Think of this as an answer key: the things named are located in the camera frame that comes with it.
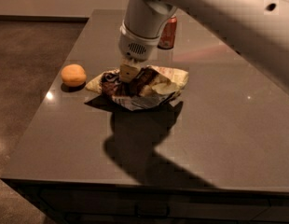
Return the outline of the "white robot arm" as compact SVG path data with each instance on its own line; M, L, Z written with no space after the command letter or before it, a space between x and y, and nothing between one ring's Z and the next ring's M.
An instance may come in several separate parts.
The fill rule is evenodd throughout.
M177 9L289 94L289 0L129 0L120 27L122 55L146 61Z

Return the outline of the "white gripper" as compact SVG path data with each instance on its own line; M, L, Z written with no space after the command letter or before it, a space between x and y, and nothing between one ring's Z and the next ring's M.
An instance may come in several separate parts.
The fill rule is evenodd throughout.
M158 26L137 25L132 27L123 23L120 27L119 49L123 56L119 67L119 79L130 83L141 71L137 61L147 61L157 47L160 38Z

